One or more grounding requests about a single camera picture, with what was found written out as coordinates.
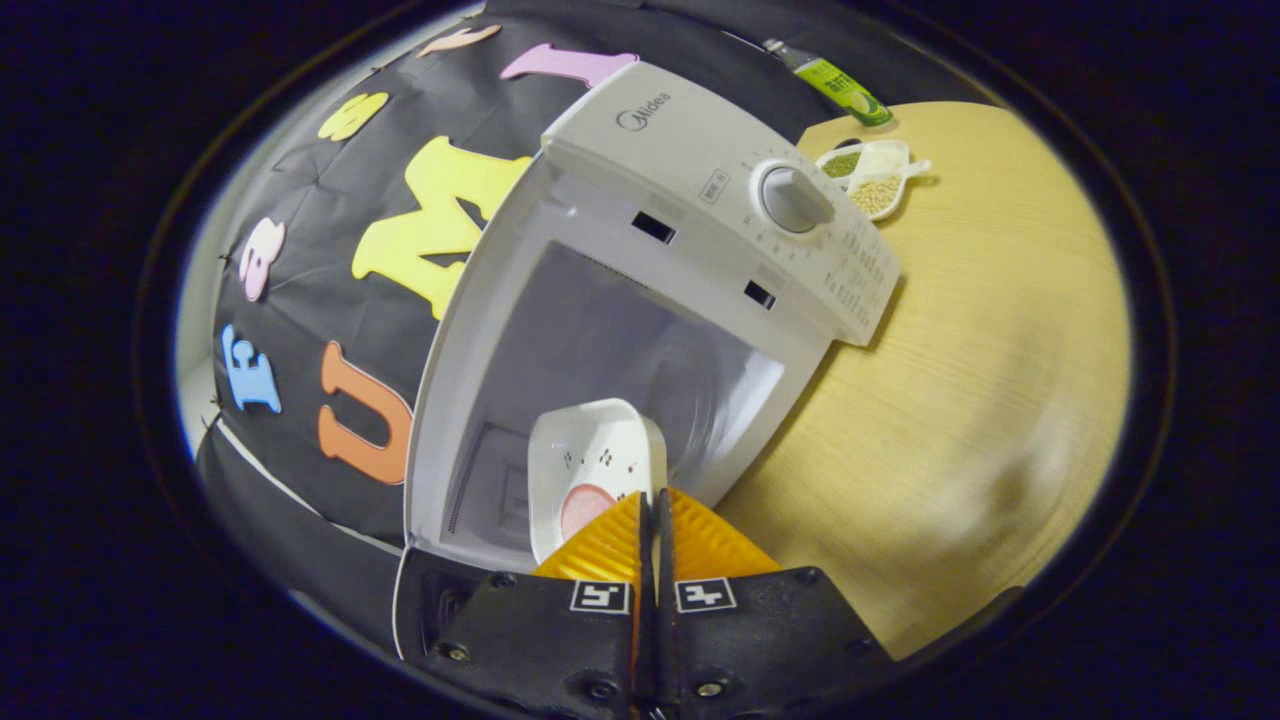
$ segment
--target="wooden table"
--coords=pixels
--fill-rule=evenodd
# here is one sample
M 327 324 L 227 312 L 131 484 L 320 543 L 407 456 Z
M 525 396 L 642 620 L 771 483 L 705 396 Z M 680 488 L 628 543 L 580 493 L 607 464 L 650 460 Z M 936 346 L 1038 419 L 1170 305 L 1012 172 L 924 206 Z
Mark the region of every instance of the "wooden table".
M 1129 395 L 1124 283 L 1080 186 L 1016 115 L 893 108 L 809 128 L 933 161 L 879 223 L 902 263 L 879 337 L 833 345 L 717 511 L 783 566 L 827 570 L 901 659 L 1030 580 L 1093 500 Z

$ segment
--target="green bottle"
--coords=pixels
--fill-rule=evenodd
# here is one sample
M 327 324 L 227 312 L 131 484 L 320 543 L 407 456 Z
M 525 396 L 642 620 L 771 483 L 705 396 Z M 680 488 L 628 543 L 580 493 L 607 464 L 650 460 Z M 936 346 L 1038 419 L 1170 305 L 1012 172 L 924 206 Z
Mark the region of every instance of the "green bottle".
M 893 113 L 881 105 L 876 96 L 826 59 L 808 50 L 791 47 L 781 40 L 765 40 L 764 49 L 864 126 L 878 127 L 893 119 Z

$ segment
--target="knob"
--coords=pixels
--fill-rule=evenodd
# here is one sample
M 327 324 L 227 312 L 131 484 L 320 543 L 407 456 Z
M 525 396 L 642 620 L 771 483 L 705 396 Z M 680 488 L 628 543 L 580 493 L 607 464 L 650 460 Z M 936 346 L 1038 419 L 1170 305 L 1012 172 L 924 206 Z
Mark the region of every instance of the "knob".
M 827 196 L 796 168 L 774 168 L 760 182 L 760 202 L 785 231 L 809 232 L 836 214 Z

